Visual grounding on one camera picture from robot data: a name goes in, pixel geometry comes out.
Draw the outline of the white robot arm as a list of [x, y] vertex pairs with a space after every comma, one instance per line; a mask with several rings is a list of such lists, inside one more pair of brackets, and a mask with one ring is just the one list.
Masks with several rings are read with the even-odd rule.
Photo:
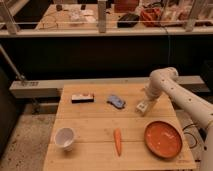
[[206, 131], [199, 171], [213, 171], [213, 104], [180, 86], [177, 79], [178, 71], [174, 67], [152, 71], [145, 87], [145, 96], [136, 109], [145, 115], [161, 94], [166, 93]]

